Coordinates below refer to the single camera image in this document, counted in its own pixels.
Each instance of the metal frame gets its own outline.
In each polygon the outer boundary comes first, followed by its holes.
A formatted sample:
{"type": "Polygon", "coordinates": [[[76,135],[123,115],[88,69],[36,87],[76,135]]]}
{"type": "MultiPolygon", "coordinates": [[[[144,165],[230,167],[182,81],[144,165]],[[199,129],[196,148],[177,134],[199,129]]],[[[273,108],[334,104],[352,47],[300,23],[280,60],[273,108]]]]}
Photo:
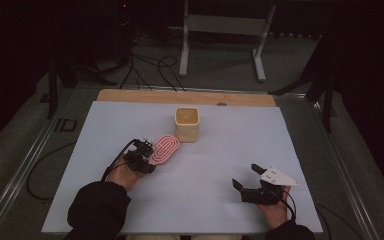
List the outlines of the metal frame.
{"type": "MultiPolygon", "coordinates": [[[[160,87],[158,90],[165,90],[168,88],[160,87]]],[[[236,92],[236,93],[251,93],[251,94],[267,94],[266,92],[259,91],[224,91],[224,90],[208,90],[208,89],[188,89],[195,91],[205,91],[205,92],[236,92]]],[[[293,94],[288,93],[283,96],[273,96],[275,99],[291,99],[291,100],[305,100],[304,94],[293,94]]],[[[64,94],[61,99],[62,105],[65,105],[68,102],[68,95],[64,94]]],[[[344,190],[348,196],[350,204],[354,210],[354,214],[360,224],[361,230],[364,234],[365,239],[367,240],[376,240],[380,239],[376,231],[374,223],[369,216],[369,213],[366,209],[364,201],[360,194],[358,193],[357,187],[355,186],[349,171],[347,170],[344,160],[338,150],[338,147],[335,144],[332,136],[326,132],[326,129],[323,126],[323,123],[320,121],[321,117],[321,108],[316,104],[309,103],[313,117],[316,119],[317,127],[319,128],[321,134],[325,137],[325,141],[333,154],[333,164],[335,165],[336,170],[338,171],[339,178],[344,186],[344,190]]],[[[15,201],[19,191],[21,190],[28,172],[31,170],[32,166],[38,159],[43,147],[47,143],[49,135],[52,133],[53,128],[56,125],[56,120],[61,112],[63,107],[59,108],[55,116],[48,120],[48,122],[43,127],[33,146],[31,147],[29,153],[25,157],[24,161],[18,168],[16,174],[11,178],[7,187],[5,188],[2,196],[0,197],[0,225],[5,219],[8,211],[10,210],[13,202],[15,201]]]]}
{"type": "Polygon", "coordinates": [[[183,48],[180,58],[179,75],[183,77],[187,75],[189,59],[188,34],[190,31],[233,33],[256,35],[261,37],[260,44],[257,49],[253,49],[252,51],[252,56],[254,59],[258,81],[265,82],[266,75],[261,61],[261,52],[263,51],[263,47],[269,33],[275,9],[276,5],[272,5],[265,19],[189,15],[189,0],[185,0],[183,18],[183,48]]]}

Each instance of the dark background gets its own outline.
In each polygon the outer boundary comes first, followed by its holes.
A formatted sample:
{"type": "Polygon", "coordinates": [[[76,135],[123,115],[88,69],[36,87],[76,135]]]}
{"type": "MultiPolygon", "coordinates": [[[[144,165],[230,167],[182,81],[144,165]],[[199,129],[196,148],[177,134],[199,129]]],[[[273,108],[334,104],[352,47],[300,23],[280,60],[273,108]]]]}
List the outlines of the dark background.
{"type": "MultiPolygon", "coordinates": [[[[252,18],[268,9],[260,1],[192,2],[191,12],[200,14],[252,18]]],[[[339,2],[285,1],[278,5],[270,31],[275,37],[292,34],[317,39],[323,34],[303,75],[317,70],[334,73],[335,90],[342,94],[384,175],[384,1],[339,2]]],[[[134,14],[142,31],[161,39],[167,38],[167,26],[182,26],[182,1],[127,3],[129,9],[124,14],[134,14]]],[[[108,49],[99,48],[108,43],[96,42],[85,28],[113,34],[114,15],[108,10],[112,7],[113,1],[91,0],[80,5],[75,0],[0,0],[0,131],[35,92],[55,46],[91,63],[98,53],[103,53],[103,58],[108,55],[108,49]],[[102,23],[104,27],[85,26],[81,16],[92,19],[86,23],[102,23]]]]}

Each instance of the metal stand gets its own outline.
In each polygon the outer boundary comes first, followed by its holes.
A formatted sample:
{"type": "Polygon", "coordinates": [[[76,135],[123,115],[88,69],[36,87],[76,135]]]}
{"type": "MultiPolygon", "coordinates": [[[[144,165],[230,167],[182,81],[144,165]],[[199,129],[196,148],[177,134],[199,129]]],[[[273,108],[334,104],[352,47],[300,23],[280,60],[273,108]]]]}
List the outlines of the metal stand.
{"type": "Polygon", "coordinates": [[[73,59],[53,50],[48,64],[49,94],[48,99],[44,100],[44,102],[49,103],[48,119],[51,119],[54,116],[54,113],[58,108],[58,76],[66,87],[74,88],[77,84],[77,79],[73,73],[72,67],[74,67],[77,72],[89,76],[92,80],[102,85],[116,85],[116,83],[106,80],[98,73],[93,72],[73,59]]]}
{"type": "Polygon", "coordinates": [[[257,71],[258,81],[266,81],[261,52],[266,42],[270,29],[271,20],[274,15],[276,5],[270,7],[265,19],[233,18],[220,16],[189,15],[189,0],[185,0],[185,12],[183,19],[183,48],[180,58],[180,76],[186,76],[188,71],[189,58],[189,31],[213,32],[213,33],[232,33],[261,36],[260,44],[253,50],[253,59],[257,71]]]}
{"type": "Polygon", "coordinates": [[[322,122],[328,132],[332,132],[330,128],[330,116],[332,111],[332,98],[333,98],[333,84],[335,78],[333,73],[326,71],[316,71],[312,74],[306,75],[298,79],[297,81],[274,91],[267,92],[270,95],[283,95],[291,90],[302,86],[306,83],[312,83],[310,89],[305,94],[305,99],[309,102],[317,102],[325,93],[323,104],[322,122]]]}

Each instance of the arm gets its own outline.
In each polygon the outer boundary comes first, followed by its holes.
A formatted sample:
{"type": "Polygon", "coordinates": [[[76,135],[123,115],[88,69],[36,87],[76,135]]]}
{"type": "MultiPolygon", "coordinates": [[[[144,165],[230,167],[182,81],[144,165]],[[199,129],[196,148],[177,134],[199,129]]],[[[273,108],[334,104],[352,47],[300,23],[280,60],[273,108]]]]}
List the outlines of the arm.
{"type": "Polygon", "coordinates": [[[132,172],[121,157],[106,182],[93,182],[79,190],[70,209],[68,224],[73,229],[66,240],[115,239],[124,226],[130,198],[127,191],[144,176],[132,172]]]}
{"type": "MultiPolygon", "coordinates": [[[[283,200],[286,202],[291,187],[285,187],[283,200]]],[[[314,234],[305,226],[297,225],[295,220],[288,220],[287,207],[279,201],[276,205],[257,205],[266,218],[270,231],[266,233],[266,240],[314,240],[314,234]]]]}

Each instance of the black cable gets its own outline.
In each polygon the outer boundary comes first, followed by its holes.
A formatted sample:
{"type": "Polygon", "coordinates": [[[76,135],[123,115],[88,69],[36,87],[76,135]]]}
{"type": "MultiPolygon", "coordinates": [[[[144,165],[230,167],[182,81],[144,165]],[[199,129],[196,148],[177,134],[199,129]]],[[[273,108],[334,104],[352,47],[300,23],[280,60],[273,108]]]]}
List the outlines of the black cable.
{"type": "Polygon", "coordinates": [[[105,179],[107,178],[108,174],[114,170],[115,168],[113,168],[112,166],[118,161],[118,159],[123,155],[123,153],[127,150],[127,148],[130,147],[130,145],[132,145],[134,142],[136,141],[136,139],[133,139],[131,140],[126,146],[124,146],[123,150],[121,150],[121,152],[117,155],[117,157],[112,161],[111,165],[107,167],[107,169],[105,169],[105,172],[104,172],[104,175],[102,175],[102,178],[101,178],[101,181],[102,182],[105,182],[105,179]]]}
{"type": "Polygon", "coordinates": [[[212,16],[212,15],[213,15],[215,6],[216,6],[216,1],[214,0],[214,1],[213,1],[213,6],[211,7],[210,12],[208,13],[209,16],[212,16]]]}
{"type": "Polygon", "coordinates": [[[129,59],[132,61],[131,65],[129,65],[129,72],[127,72],[126,76],[124,77],[123,81],[121,81],[121,84],[120,84],[120,87],[119,89],[122,89],[124,84],[126,83],[127,81],[127,78],[129,78],[130,76],[130,73],[132,73],[132,70],[133,70],[133,57],[131,55],[129,55],[129,59]]]}
{"type": "Polygon", "coordinates": [[[343,221],[349,228],[351,228],[351,230],[358,236],[358,238],[360,238],[361,240],[364,240],[364,238],[358,233],[358,231],[353,226],[351,226],[351,224],[349,222],[347,222],[344,218],[342,218],[341,216],[339,216],[338,214],[336,214],[335,212],[333,212],[329,208],[318,203],[317,201],[316,201],[316,204],[319,205],[320,207],[322,207],[323,209],[325,209],[326,211],[330,212],[331,214],[333,214],[335,217],[339,218],[341,221],[343,221]]]}
{"type": "Polygon", "coordinates": [[[135,73],[136,73],[136,75],[138,76],[138,78],[139,78],[140,80],[142,80],[142,82],[145,83],[145,84],[149,87],[149,89],[151,89],[151,91],[152,91],[152,87],[151,87],[151,85],[149,85],[149,84],[145,81],[145,79],[142,78],[142,76],[139,74],[139,71],[138,71],[135,67],[133,67],[133,66],[132,66],[132,68],[133,68],[133,70],[135,71],[135,73]]]}
{"type": "Polygon", "coordinates": [[[205,14],[205,12],[207,11],[207,9],[208,9],[208,7],[210,6],[211,3],[212,3],[212,1],[208,1],[207,2],[207,5],[205,5],[205,8],[204,8],[204,10],[202,10],[201,15],[205,14]]]}
{"type": "Polygon", "coordinates": [[[285,190],[283,190],[284,193],[286,193],[289,198],[292,200],[292,203],[294,204],[294,213],[295,213],[295,216],[297,215],[297,206],[295,205],[295,200],[294,198],[291,196],[291,194],[289,194],[288,192],[286,192],[285,190]]]}
{"type": "Polygon", "coordinates": [[[136,85],[138,86],[137,90],[140,90],[139,76],[136,77],[136,85]]]}
{"type": "Polygon", "coordinates": [[[166,65],[166,67],[168,67],[168,69],[170,69],[171,73],[173,74],[174,78],[176,79],[177,83],[179,84],[179,86],[182,88],[182,90],[184,92],[186,92],[185,88],[183,87],[183,85],[180,83],[179,79],[177,78],[176,76],[176,73],[174,73],[173,69],[171,67],[168,66],[168,64],[166,62],[164,62],[164,59],[167,59],[167,58],[172,58],[175,60],[175,63],[177,63],[177,59],[175,57],[163,57],[161,58],[159,61],[158,61],[158,72],[160,73],[160,76],[166,81],[168,82],[168,80],[164,77],[163,73],[161,72],[161,63],[163,63],[164,65],[166,65]]]}
{"type": "Polygon", "coordinates": [[[161,68],[168,68],[168,69],[170,69],[171,73],[173,74],[173,76],[174,76],[174,78],[176,79],[176,81],[177,81],[177,83],[179,84],[179,86],[182,88],[183,91],[186,92],[185,88],[182,86],[182,84],[180,83],[179,79],[177,78],[176,73],[175,73],[175,72],[173,71],[173,69],[171,68],[171,67],[173,67],[173,66],[175,66],[175,65],[177,64],[177,58],[168,56],[168,57],[163,57],[163,58],[161,58],[161,59],[156,59],[156,58],[152,58],[152,57],[147,57],[147,56],[139,55],[139,54],[136,54],[136,53],[132,53],[132,55],[133,55],[134,57],[136,57],[137,59],[139,59],[139,60],[145,62],[145,63],[148,63],[148,64],[150,64],[150,65],[152,65],[152,66],[156,66],[156,67],[158,68],[158,72],[159,72],[161,78],[162,78],[168,85],[170,85],[170,87],[171,87],[174,91],[177,92],[176,87],[175,87],[173,84],[171,84],[171,83],[168,81],[168,79],[164,77],[164,74],[161,72],[161,68]],[[168,63],[166,63],[166,62],[164,61],[165,59],[173,59],[174,62],[173,62],[172,64],[168,64],[168,63]]]}
{"type": "Polygon", "coordinates": [[[112,172],[114,169],[116,169],[120,166],[123,166],[124,164],[126,164],[126,162],[118,164],[117,166],[113,167],[110,172],[112,172]]]}
{"type": "MultiPolygon", "coordinates": [[[[278,196],[276,195],[276,193],[274,193],[272,190],[270,190],[270,189],[268,189],[268,188],[265,188],[265,187],[263,187],[263,186],[261,186],[261,187],[262,187],[265,191],[268,191],[269,193],[273,194],[273,196],[278,197],[278,196]]],[[[293,198],[291,197],[291,195],[289,195],[289,193],[288,193],[288,196],[292,199],[292,202],[294,202],[294,204],[295,204],[295,201],[293,201],[293,198]]],[[[279,199],[280,202],[282,202],[283,204],[285,204],[285,206],[289,209],[289,211],[290,211],[291,214],[292,214],[291,220],[295,222],[295,219],[296,219],[297,217],[296,217],[296,214],[295,214],[294,209],[292,209],[292,207],[291,207],[285,200],[283,200],[283,197],[278,197],[278,199],[279,199]]]]}
{"type": "Polygon", "coordinates": [[[330,226],[327,223],[326,218],[323,216],[323,214],[320,212],[320,210],[316,207],[316,211],[319,213],[319,215],[322,217],[323,222],[325,223],[326,229],[327,229],[327,235],[329,237],[329,240],[332,240],[332,231],[330,230],[330,226]]]}
{"type": "Polygon", "coordinates": [[[116,61],[115,66],[109,67],[107,69],[98,70],[96,73],[107,76],[110,74],[114,74],[118,71],[121,71],[125,67],[126,67],[126,64],[123,64],[120,62],[120,60],[118,60],[118,61],[116,61]]]}
{"type": "Polygon", "coordinates": [[[36,199],[39,199],[39,200],[45,200],[45,201],[54,199],[53,197],[41,197],[41,196],[39,196],[39,195],[33,193],[33,191],[32,191],[31,188],[30,188],[30,179],[31,179],[31,176],[33,175],[33,172],[34,172],[34,170],[36,169],[36,167],[37,167],[37,166],[38,166],[44,159],[46,159],[46,158],[49,157],[50,155],[52,155],[52,154],[58,152],[58,151],[61,150],[61,149],[64,149],[64,148],[69,147],[69,146],[71,146],[71,145],[74,145],[75,143],[76,143],[76,141],[71,142],[71,143],[69,143],[69,144],[66,144],[66,145],[64,145],[64,146],[61,146],[61,147],[59,147],[59,148],[57,148],[57,149],[55,149],[55,150],[53,150],[53,151],[51,151],[51,152],[45,154],[43,157],[39,158],[39,159],[35,162],[35,164],[33,165],[32,169],[30,170],[30,173],[29,173],[29,175],[27,176],[27,180],[26,180],[26,189],[27,189],[27,192],[29,193],[30,196],[32,196],[32,197],[34,197],[34,198],[36,198],[36,199]]]}

